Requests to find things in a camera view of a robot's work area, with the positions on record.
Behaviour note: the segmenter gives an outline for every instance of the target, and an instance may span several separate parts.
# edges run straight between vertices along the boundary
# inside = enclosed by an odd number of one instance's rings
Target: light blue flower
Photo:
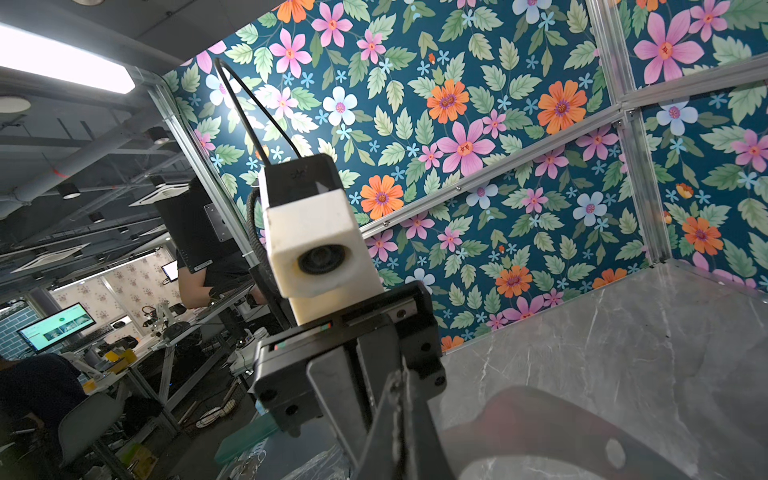
[[[704,193],[704,190],[699,190],[699,194],[694,195],[694,197],[698,198],[699,203],[704,205],[704,204],[709,204],[710,198],[712,198],[712,195],[707,195]]]
[[[301,84],[305,87],[309,88],[311,84],[315,83],[315,81],[312,79],[312,77],[315,76],[314,73],[307,74],[305,71],[301,72]]]
[[[526,105],[523,107],[523,111],[527,111],[529,115],[533,115],[533,110],[538,110],[538,105],[536,105],[536,100],[531,100],[530,98],[525,99]]]
[[[757,172],[750,172],[749,175],[745,175],[744,172],[739,172],[739,180],[737,183],[744,184],[747,190],[751,190],[752,187],[757,185]]]
[[[403,178],[406,177],[406,171],[401,170],[400,166],[398,165],[397,167],[395,167],[395,171],[393,171],[390,175],[392,175],[392,178],[394,178],[395,180],[402,180]]]
[[[710,105],[714,105],[715,108],[720,108],[721,104],[728,103],[728,100],[725,99],[725,94],[712,94],[710,95]]]
[[[416,70],[418,70],[422,75],[427,75],[429,74],[429,66],[429,62],[424,63],[422,60],[422,65],[420,67],[416,67]]]
[[[683,139],[678,138],[677,140],[670,141],[670,150],[674,150],[677,152],[677,154],[681,154],[684,151],[688,151],[688,149],[683,145]]]
[[[590,83],[594,83],[594,80],[589,78],[589,72],[585,76],[578,78],[578,86],[581,88],[588,87]]]
[[[554,12],[549,12],[549,15],[546,12],[542,12],[541,22],[538,23],[538,27],[543,28],[544,31],[549,31],[549,25],[554,25],[552,17],[554,17]]]
[[[315,116],[315,120],[317,120],[317,123],[323,124],[323,122],[328,121],[328,115],[329,113],[327,111],[323,111],[321,108],[317,111],[317,116]]]
[[[593,170],[594,174],[595,175],[597,175],[597,174],[604,174],[605,173],[605,166],[606,165],[607,164],[605,164],[605,163],[601,162],[600,160],[598,160],[598,162],[594,165],[594,167],[592,167],[592,170]]]
[[[510,105],[512,105],[512,102],[509,101],[509,95],[505,95],[498,100],[496,100],[496,103],[498,103],[498,109],[507,111]]]
[[[594,229],[603,231],[606,228],[608,228],[608,220],[603,220],[602,218],[598,218],[598,222],[595,224]]]
[[[409,157],[416,158],[419,156],[419,146],[416,143],[411,144],[410,147],[406,147],[406,150],[408,150]]]

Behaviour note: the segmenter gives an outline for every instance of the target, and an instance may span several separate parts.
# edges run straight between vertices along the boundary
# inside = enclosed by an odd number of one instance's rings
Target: green leaf
[[[568,279],[571,282],[577,282],[583,280],[594,270],[594,266],[587,265],[586,263],[576,263],[568,268]]]
[[[701,183],[710,187],[717,187],[718,190],[736,190],[739,187],[739,173],[741,172],[742,168],[738,165],[720,165],[714,170],[710,170],[710,176],[702,180]]]
[[[565,65],[563,65],[563,68],[586,67],[595,60],[594,50],[596,48],[594,43],[589,40],[577,45],[576,48],[571,50],[570,57],[565,62]]]

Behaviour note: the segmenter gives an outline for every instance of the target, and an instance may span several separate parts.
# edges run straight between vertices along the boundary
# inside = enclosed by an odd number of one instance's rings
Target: floral wallpaper
[[[767,94],[760,81],[644,111],[674,256],[764,291]]]
[[[333,157],[360,224],[609,103],[580,0],[289,0],[164,76],[241,206],[261,163],[216,56],[301,154]],[[295,157],[230,83],[270,160]]]
[[[768,51],[768,0],[624,0],[616,8],[637,86]]]

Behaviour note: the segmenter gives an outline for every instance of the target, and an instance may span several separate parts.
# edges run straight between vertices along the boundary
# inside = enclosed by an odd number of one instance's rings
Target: screen
[[[26,326],[19,330],[18,334],[36,352],[40,352],[95,324],[96,321],[88,315],[85,308],[80,303],[76,303],[59,313]]]
[[[165,276],[168,277],[168,279],[173,282],[176,279],[179,278],[179,262],[178,260],[174,260],[173,262],[163,265],[163,271],[165,272]]]

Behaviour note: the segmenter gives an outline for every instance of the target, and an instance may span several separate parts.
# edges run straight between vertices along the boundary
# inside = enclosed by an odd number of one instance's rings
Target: gray marble surface
[[[768,478],[768,305],[671,265],[583,295],[444,358],[441,428],[529,385],[598,414],[691,478]],[[476,462],[474,478],[598,478],[532,457]]]

